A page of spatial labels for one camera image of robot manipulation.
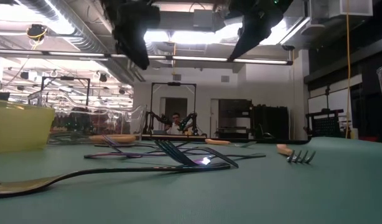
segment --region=white wall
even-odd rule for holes
[[[254,105],[289,106],[289,66],[251,64],[245,67],[245,80],[238,82],[241,98],[252,99]]]
[[[147,105],[150,107],[151,100],[151,82],[172,82],[173,69],[162,68],[160,70],[147,70],[143,77],[148,80],[146,83],[134,84],[134,106]],[[210,129],[210,100],[212,98],[235,99],[237,95],[237,74],[230,69],[199,69],[177,68],[176,73],[182,75],[182,83],[197,84],[197,103],[196,112],[198,113],[197,124],[199,128],[209,135]],[[229,83],[221,83],[221,76],[229,75]],[[166,86],[162,85],[155,93],[152,103],[152,110],[159,112],[159,102],[162,97],[186,98],[188,113],[193,111],[193,93],[184,86]]]
[[[245,65],[239,74],[230,69],[176,68],[182,75],[182,83],[197,84],[197,123],[199,128],[209,134],[211,99],[252,99],[254,105],[286,106],[295,108],[296,139],[306,139],[303,127],[304,115],[307,111],[308,91],[303,77],[308,74],[308,52],[299,53],[295,61],[295,103],[293,95],[292,67],[279,65]],[[173,69],[146,70],[142,73],[148,81],[134,84],[134,105],[150,105],[151,82],[172,82]],[[221,83],[221,76],[230,76],[229,83]],[[178,97],[188,99],[188,111],[193,109],[193,94],[185,87],[162,86],[154,93],[153,108],[159,112],[162,97]]]
[[[305,118],[305,115],[309,111],[307,101],[310,94],[307,89],[307,85],[304,83],[304,77],[309,74],[309,70],[309,51],[300,50],[299,57],[295,59],[294,66],[291,68],[292,78],[290,80],[290,86],[292,89],[292,95],[294,94],[295,97],[294,101],[292,101],[293,105],[289,107],[291,109],[291,123],[294,124],[291,128],[291,136],[295,136],[295,139],[298,140],[307,139],[307,134],[303,130],[303,127],[307,126],[307,119]]]

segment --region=desk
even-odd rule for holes
[[[266,158],[239,169],[189,174],[95,174],[48,190],[0,198],[0,223],[382,223],[382,144],[315,138],[311,165],[289,164],[275,145],[211,146]],[[49,146],[0,154],[0,181],[98,167],[174,165],[168,157],[83,159],[93,146]]]

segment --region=yellow plastic bowl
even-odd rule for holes
[[[0,152],[43,149],[54,109],[0,100]]]

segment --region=wooden-handled utensil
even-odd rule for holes
[[[301,155],[302,155],[302,151],[300,150],[296,156],[295,156],[295,150],[292,150],[292,149],[289,149],[287,147],[287,145],[285,144],[278,144],[277,145],[277,152],[284,155],[284,156],[287,156],[287,159],[286,161],[287,162],[295,162],[295,163],[310,163],[311,160],[314,158],[315,156],[315,151],[311,154],[311,156],[307,159],[307,154],[309,153],[309,151],[307,150],[305,152],[305,154],[303,155],[302,159],[300,159]]]

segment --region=ceiling light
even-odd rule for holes
[[[196,60],[208,62],[226,62],[227,58],[214,58],[214,57],[189,57],[189,56],[173,56],[175,60]]]
[[[169,35],[163,30],[147,30],[144,35],[145,42],[168,42]]]
[[[193,12],[194,9],[213,10],[213,4],[209,3],[192,4],[191,2],[159,1],[154,3],[153,6],[158,6],[161,12]]]
[[[10,32],[6,32],[4,30],[0,30],[0,35],[10,35],[10,36],[14,36],[14,35],[26,35],[27,33],[25,32],[16,32],[16,31],[10,31]]]
[[[29,78],[29,72],[21,72],[21,73],[19,74],[19,76],[20,76],[21,78],[27,80],[27,79]]]
[[[293,37],[299,30],[301,30],[308,22],[309,17],[306,17],[294,30],[292,30],[285,38],[283,38],[279,43],[285,44],[291,37]]]
[[[163,60],[165,60],[166,56],[163,56],[163,55],[148,55],[148,58],[149,59],[163,59]]]
[[[267,64],[267,65],[287,65],[287,61],[281,60],[260,60],[260,59],[235,59],[234,62],[238,63],[258,63],[258,64]]]
[[[106,74],[105,73],[101,73],[100,74],[100,79],[99,79],[99,81],[101,81],[101,82],[106,82],[108,79],[107,79],[107,77],[106,77]]]
[[[0,54],[19,54],[19,55],[42,55],[43,53],[35,50],[6,50],[0,49]]]
[[[72,89],[71,88],[69,88],[69,87],[65,87],[65,86],[61,86],[61,87],[59,87],[58,88],[59,90],[62,90],[62,91],[66,91],[66,92],[72,92]]]
[[[79,52],[49,52],[55,56],[79,56],[79,57],[104,57],[104,54],[96,53],[79,53]]]
[[[220,39],[213,32],[175,31],[171,41],[177,44],[213,44]]]

